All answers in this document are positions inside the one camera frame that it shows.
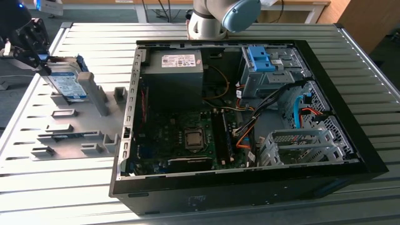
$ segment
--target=metal workbench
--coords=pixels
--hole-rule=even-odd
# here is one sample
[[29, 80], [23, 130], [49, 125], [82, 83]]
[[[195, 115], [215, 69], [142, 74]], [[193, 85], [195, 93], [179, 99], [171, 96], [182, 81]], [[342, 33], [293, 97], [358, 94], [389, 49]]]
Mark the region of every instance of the metal workbench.
[[[129, 83], [135, 40], [185, 36], [183, 24], [65, 23], [49, 51], [82, 55], [94, 81], [111, 91]], [[111, 157], [30, 161], [39, 132], [30, 128], [49, 119], [26, 115], [55, 108], [35, 75], [0, 139], [1, 224], [400, 223], [400, 94], [345, 30], [333, 25], [255, 24], [230, 38], [307, 40], [389, 172], [317, 200], [137, 217], [107, 197]], [[121, 122], [113, 123], [118, 129]]]

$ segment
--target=motherboard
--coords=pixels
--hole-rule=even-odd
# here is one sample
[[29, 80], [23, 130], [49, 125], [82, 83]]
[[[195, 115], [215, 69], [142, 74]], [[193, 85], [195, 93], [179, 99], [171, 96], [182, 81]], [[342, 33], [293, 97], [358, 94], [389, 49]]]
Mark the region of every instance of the motherboard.
[[183, 173], [245, 167], [245, 151], [233, 149], [231, 110], [151, 113], [137, 137], [138, 174]]

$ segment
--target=sticker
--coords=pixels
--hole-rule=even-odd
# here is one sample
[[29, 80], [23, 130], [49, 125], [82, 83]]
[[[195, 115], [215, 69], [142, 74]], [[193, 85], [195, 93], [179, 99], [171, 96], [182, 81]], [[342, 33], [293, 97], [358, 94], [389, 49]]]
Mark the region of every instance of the sticker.
[[258, 140], [257, 140], [257, 143], [258, 143], [258, 144], [262, 144], [263, 141], [265, 141], [265, 138], [259, 136], [259, 137], [258, 137]]
[[163, 55], [161, 67], [194, 67], [194, 55]]
[[206, 195], [190, 196], [187, 198], [187, 206], [198, 207], [203, 205], [205, 200], [206, 200]]
[[75, 81], [74, 73], [51, 72], [49, 75], [49, 80], [65, 98], [82, 99], [86, 97], [86, 93]]
[[251, 154], [251, 152], [249, 151], [249, 153], [247, 153], [247, 157], [249, 157], [249, 159], [250, 159], [250, 161], [255, 161], [255, 156], [254, 156], [254, 154]]
[[241, 90], [235, 90], [235, 97], [241, 98]]
[[271, 64], [282, 64], [281, 60], [270, 60]]
[[58, 135], [58, 136], [53, 136], [51, 138], [67, 138], [66, 135]]

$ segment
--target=white label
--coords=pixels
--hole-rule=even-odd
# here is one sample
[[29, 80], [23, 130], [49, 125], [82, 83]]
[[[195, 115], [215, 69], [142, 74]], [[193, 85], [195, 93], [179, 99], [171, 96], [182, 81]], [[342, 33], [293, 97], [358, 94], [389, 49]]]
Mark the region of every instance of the white label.
[[161, 67], [194, 67], [194, 55], [163, 55]]
[[53, 136], [53, 138], [67, 138], [66, 135], [57, 135], [57, 136]]
[[282, 64], [281, 60], [270, 60], [271, 64]]
[[235, 90], [235, 97], [241, 98], [241, 90]]
[[247, 157], [249, 157], [249, 159], [250, 159], [250, 161], [255, 161], [255, 156], [254, 156], [254, 154], [251, 154], [251, 152], [249, 151], [249, 153], [247, 153]]
[[50, 73], [49, 79], [63, 97], [69, 99], [82, 99], [86, 97], [86, 93], [77, 83], [73, 73], [53, 72]]
[[257, 140], [257, 143], [258, 143], [258, 144], [262, 144], [263, 141], [265, 141], [265, 138], [259, 136], [259, 137], [258, 137], [258, 140]]

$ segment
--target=power supply label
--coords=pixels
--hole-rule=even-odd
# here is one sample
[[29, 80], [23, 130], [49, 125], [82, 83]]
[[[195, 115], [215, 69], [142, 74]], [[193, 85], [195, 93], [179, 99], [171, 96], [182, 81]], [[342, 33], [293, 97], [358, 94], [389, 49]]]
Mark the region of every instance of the power supply label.
[[71, 72], [51, 72], [49, 79], [55, 86], [55, 89], [62, 96], [70, 100], [86, 98], [86, 92], [77, 83], [74, 73]]
[[194, 55], [163, 55], [161, 67], [194, 67]]

